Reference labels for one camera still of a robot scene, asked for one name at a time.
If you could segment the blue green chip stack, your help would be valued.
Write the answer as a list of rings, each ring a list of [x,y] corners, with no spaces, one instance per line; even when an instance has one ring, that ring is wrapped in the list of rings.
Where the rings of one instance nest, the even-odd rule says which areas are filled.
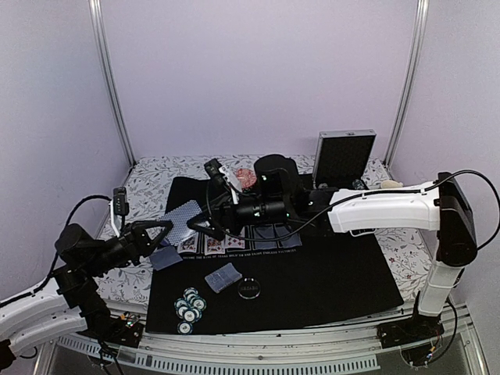
[[[196,288],[188,287],[184,290],[183,296],[174,302],[174,308],[176,315],[181,320],[195,323],[202,318],[202,314],[207,308],[207,302]]]

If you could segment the aluminium frame post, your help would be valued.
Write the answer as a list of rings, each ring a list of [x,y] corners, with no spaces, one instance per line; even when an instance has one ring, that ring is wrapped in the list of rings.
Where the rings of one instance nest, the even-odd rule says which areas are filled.
[[[389,169],[395,160],[398,143],[401,140],[405,118],[409,109],[411,94],[416,79],[416,73],[420,61],[420,55],[423,49],[423,43],[426,33],[427,17],[429,11],[429,0],[419,0],[416,3],[416,15],[413,24],[412,38],[410,44],[408,64],[403,81],[402,92],[398,102],[398,108],[395,115],[395,121],[392,127],[391,135],[384,154],[384,165]]]
[[[112,115],[116,124],[120,144],[130,167],[135,166],[137,160],[134,154],[132,142],[125,124],[123,110],[120,104],[119,93],[116,87],[113,67],[109,53],[109,46],[105,33],[105,23],[102,13],[102,2],[99,0],[89,0],[89,10],[91,16],[92,29],[95,36],[98,57],[102,68],[109,103]]]

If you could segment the blue playing card deck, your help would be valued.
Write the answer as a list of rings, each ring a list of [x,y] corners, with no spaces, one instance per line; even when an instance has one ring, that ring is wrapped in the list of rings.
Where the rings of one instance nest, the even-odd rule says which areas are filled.
[[[173,224],[170,232],[163,238],[163,246],[177,246],[191,237],[195,231],[190,229],[187,222],[202,212],[195,200],[190,200],[183,205],[167,212],[161,217],[162,221],[170,221]]]

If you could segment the right aluminium frame post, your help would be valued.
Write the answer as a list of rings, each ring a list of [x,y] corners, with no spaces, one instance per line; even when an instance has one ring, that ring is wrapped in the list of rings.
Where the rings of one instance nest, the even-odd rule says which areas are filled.
[[[403,81],[402,92],[398,102],[398,108],[395,115],[395,121],[392,127],[391,135],[384,154],[384,165],[389,169],[395,160],[398,143],[401,140],[405,118],[409,109],[411,94],[416,79],[416,73],[420,61],[420,55],[423,49],[423,43],[426,33],[427,17],[429,11],[429,0],[419,0],[416,3],[416,15],[413,24],[412,38],[410,44],[408,64]]]

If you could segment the black poker mat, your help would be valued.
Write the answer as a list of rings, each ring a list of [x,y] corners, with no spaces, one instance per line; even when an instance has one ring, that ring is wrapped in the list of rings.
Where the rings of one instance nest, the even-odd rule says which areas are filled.
[[[207,308],[195,334],[233,334],[295,329],[368,316],[403,303],[401,293],[373,235],[310,237],[301,234],[295,248],[182,254],[182,262],[152,275],[146,330],[175,334],[180,318],[174,302],[186,288],[196,288]],[[258,298],[245,300],[232,284],[216,294],[205,276],[233,263],[243,277],[261,285]]]

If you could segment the dealt blue card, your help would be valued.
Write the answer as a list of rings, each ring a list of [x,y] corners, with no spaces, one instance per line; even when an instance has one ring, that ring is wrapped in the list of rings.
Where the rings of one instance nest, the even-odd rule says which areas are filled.
[[[165,247],[153,252],[149,256],[149,261],[152,264],[154,270],[160,271],[179,262],[182,262],[183,259],[178,254],[176,248]]]
[[[277,247],[277,243],[273,240],[275,232],[272,225],[253,227],[252,231],[254,239],[267,239],[267,241],[254,241],[255,250],[270,250]]]
[[[205,276],[205,282],[216,294],[228,288],[242,278],[242,274],[237,271],[232,262],[220,267]]]

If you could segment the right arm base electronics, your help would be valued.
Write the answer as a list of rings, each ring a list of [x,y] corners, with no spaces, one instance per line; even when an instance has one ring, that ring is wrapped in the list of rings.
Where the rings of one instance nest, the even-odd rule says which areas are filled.
[[[441,316],[424,316],[418,311],[403,320],[377,326],[377,337],[382,348],[401,347],[424,341],[420,346],[402,349],[403,361],[413,367],[426,366],[432,360],[441,336],[445,332]]]

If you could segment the patterned small bowl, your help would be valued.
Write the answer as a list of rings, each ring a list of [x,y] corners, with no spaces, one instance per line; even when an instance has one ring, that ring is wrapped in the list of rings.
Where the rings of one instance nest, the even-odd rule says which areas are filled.
[[[241,188],[247,190],[256,183],[256,175],[250,169],[240,168],[236,171],[236,177],[240,182]]]

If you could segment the clear dealer button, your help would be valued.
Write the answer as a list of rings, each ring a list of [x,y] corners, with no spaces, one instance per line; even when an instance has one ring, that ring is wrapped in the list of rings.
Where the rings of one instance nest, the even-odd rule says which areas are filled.
[[[237,292],[241,298],[252,300],[259,297],[261,285],[255,278],[245,277],[238,283]]]

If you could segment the blue white poker chip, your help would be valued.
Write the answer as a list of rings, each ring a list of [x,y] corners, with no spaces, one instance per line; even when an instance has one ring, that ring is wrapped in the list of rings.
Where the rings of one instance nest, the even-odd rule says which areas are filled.
[[[177,324],[177,333],[182,335],[189,335],[193,332],[193,325],[188,321],[181,321]]]

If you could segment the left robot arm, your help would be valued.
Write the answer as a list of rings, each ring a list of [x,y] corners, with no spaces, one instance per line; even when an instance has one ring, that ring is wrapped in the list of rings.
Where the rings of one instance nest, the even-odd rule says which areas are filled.
[[[180,225],[170,220],[138,220],[101,240],[77,223],[66,226],[55,242],[63,264],[1,302],[1,367],[29,348],[72,333],[136,348],[145,328],[140,316],[113,316],[95,280],[110,270],[139,265],[169,233],[179,231]]]

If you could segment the front aluminium rail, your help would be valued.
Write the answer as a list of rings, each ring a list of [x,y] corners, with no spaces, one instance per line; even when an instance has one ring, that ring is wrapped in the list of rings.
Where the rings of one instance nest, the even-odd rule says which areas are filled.
[[[40,349],[36,374],[488,374],[466,305],[445,308],[443,337],[383,348],[377,325],[402,320],[399,309],[297,330],[226,335],[144,334],[138,348],[100,352],[70,334]]]

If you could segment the left aluminium frame post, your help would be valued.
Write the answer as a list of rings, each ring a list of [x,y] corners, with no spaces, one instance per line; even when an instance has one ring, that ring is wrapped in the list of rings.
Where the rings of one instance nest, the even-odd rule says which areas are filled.
[[[92,29],[95,36],[98,57],[102,68],[109,103],[112,115],[116,124],[120,144],[130,167],[135,166],[137,160],[134,154],[132,142],[125,124],[123,110],[120,104],[119,93],[116,87],[113,67],[109,53],[109,46],[105,33],[105,23],[102,13],[102,2],[99,0],[89,0],[89,10],[91,16]]]

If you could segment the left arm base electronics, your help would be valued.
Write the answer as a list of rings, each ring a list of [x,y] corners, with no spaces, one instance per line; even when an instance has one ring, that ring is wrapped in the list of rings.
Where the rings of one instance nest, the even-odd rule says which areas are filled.
[[[144,325],[140,322],[132,326],[127,320],[113,317],[109,312],[95,312],[85,317],[87,327],[77,333],[106,344],[121,345],[128,348],[138,348]]]

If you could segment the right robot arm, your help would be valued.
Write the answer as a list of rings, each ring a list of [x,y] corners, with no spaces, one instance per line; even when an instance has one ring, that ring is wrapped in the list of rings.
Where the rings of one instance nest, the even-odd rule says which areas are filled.
[[[337,234],[386,228],[415,228],[437,233],[437,251],[413,317],[404,334],[421,340],[434,328],[461,272],[478,253],[473,212],[453,173],[410,187],[349,190],[308,189],[296,162],[283,155],[259,158],[254,164],[256,188],[237,189],[237,178],[217,159],[204,165],[221,192],[207,198],[202,212],[190,219],[192,230],[219,241],[241,237],[251,225],[288,224],[293,233],[312,230]]]

